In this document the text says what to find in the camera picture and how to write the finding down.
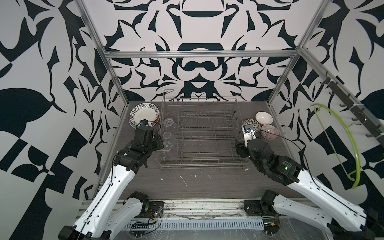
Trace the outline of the clear faceted plastic cup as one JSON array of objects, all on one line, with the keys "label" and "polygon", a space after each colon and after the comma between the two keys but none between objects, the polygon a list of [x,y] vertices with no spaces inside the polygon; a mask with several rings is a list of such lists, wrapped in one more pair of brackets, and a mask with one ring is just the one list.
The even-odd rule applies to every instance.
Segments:
[{"label": "clear faceted plastic cup", "polygon": [[172,142],[169,141],[164,142],[164,148],[161,150],[161,152],[163,154],[163,157],[167,161],[174,160],[177,156],[176,147],[173,145]]}]

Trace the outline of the black white patterned bowl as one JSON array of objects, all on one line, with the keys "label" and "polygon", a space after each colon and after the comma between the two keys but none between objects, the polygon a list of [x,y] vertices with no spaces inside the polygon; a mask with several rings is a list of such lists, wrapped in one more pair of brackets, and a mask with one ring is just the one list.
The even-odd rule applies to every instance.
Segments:
[{"label": "black white patterned bowl", "polygon": [[254,119],[246,119],[246,120],[244,120],[243,125],[245,125],[245,126],[252,125],[253,131],[256,132],[256,133],[261,130],[261,125],[259,124],[259,122],[257,122]]}]

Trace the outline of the pink ribbed bowl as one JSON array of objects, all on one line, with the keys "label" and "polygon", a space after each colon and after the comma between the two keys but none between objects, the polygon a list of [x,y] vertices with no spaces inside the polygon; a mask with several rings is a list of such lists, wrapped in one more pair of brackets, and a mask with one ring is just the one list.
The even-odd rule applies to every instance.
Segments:
[{"label": "pink ribbed bowl", "polygon": [[261,135],[266,140],[275,140],[280,136],[279,130],[272,125],[263,125]]}]

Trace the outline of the grey wire dish rack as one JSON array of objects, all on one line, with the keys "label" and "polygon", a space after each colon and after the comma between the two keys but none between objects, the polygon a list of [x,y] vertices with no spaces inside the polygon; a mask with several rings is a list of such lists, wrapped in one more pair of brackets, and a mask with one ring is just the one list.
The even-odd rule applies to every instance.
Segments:
[{"label": "grey wire dish rack", "polygon": [[[159,151],[156,160],[162,170],[243,168],[249,163],[236,153],[235,140],[244,139],[236,98],[178,98],[171,93],[171,89],[163,92],[161,134],[175,135],[177,156],[167,161]],[[166,118],[173,118],[177,127],[167,131]]]}]

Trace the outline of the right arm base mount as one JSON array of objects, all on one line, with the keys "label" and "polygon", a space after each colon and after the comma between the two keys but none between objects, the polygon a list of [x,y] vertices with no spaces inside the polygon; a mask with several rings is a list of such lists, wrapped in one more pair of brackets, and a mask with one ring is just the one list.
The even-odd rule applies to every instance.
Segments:
[{"label": "right arm base mount", "polygon": [[273,218],[280,214],[273,208],[273,202],[263,200],[244,200],[244,211],[248,217]]}]

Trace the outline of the frosted textured plastic cup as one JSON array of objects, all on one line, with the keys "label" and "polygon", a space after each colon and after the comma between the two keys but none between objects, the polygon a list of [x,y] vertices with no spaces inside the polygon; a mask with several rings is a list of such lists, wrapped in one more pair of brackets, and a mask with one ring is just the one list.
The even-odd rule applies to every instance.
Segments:
[{"label": "frosted textured plastic cup", "polygon": [[172,145],[175,145],[177,143],[177,139],[175,135],[171,132],[164,132],[163,133],[163,140],[164,142],[170,142]]}]

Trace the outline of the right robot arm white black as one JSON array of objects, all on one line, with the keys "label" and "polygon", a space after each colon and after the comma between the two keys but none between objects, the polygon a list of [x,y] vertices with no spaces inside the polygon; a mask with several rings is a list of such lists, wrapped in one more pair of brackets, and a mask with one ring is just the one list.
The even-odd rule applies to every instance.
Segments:
[{"label": "right robot arm white black", "polygon": [[295,218],[335,240],[375,239],[373,227],[378,219],[376,211],[364,210],[345,200],[313,178],[308,170],[293,159],[276,155],[270,145],[261,139],[235,141],[235,145],[237,155],[250,159],[260,173],[316,204],[316,207],[310,207],[267,190],[257,206],[245,207],[247,213]]}]

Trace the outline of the clear smooth plastic cup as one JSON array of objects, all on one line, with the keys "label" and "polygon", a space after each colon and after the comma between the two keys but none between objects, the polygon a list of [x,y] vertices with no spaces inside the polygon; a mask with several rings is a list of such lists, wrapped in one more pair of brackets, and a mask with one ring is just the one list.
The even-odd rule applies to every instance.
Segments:
[{"label": "clear smooth plastic cup", "polygon": [[163,121],[163,127],[164,127],[167,131],[171,131],[172,129],[174,129],[174,128],[177,127],[177,124],[176,124],[176,122],[174,121],[173,118],[166,118],[166,119],[164,119],[164,121]]}]

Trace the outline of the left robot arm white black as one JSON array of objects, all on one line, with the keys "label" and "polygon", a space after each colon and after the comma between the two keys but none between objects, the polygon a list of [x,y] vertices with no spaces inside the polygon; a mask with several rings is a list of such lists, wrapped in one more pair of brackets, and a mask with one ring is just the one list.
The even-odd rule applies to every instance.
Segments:
[{"label": "left robot arm white black", "polygon": [[113,209],[125,188],[153,152],[162,150],[163,139],[158,130],[148,125],[135,129],[134,139],[116,153],[111,172],[95,199],[72,226],[64,226],[60,240],[113,240],[135,217],[146,213],[150,198],[132,193],[116,212]]}]

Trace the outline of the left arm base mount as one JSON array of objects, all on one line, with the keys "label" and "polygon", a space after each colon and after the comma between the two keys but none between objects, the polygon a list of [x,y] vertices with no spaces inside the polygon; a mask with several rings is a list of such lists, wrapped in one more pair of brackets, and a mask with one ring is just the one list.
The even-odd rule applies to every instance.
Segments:
[{"label": "left arm base mount", "polygon": [[149,218],[151,216],[154,216],[155,213],[160,214],[163,216],[164,212],[164,201],[150,201],[148,210],[144,213],[140,213],[138,216],[135,217],[135,219],[140,219],[140,218]]}]

